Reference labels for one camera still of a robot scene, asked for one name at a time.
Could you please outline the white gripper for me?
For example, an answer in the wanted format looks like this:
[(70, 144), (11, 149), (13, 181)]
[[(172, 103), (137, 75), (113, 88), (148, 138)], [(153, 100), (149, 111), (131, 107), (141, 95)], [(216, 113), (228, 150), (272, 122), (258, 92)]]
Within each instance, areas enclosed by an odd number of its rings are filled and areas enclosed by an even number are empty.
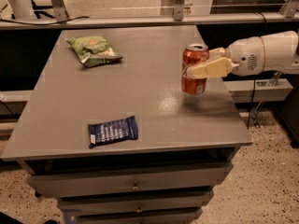
[(227, 49), (209, 51), (209, 60), (187, 69), (187, 77), (204, 79), (226, 77), (229, 73), (245, 77), (262, 73), (264, 67), (264, 45), (260, 37), (239, 39)]

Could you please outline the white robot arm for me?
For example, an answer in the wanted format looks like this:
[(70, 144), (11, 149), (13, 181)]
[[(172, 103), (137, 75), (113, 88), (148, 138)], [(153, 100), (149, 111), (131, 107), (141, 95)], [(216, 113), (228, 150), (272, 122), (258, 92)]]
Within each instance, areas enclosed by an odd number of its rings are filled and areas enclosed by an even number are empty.
[(245, 77), (265, 71), (299, 74), (298, 34), (287, 31), (236, 40), (226, 49), (209, 52), (209, 58), (186, 70), (188, 78)]

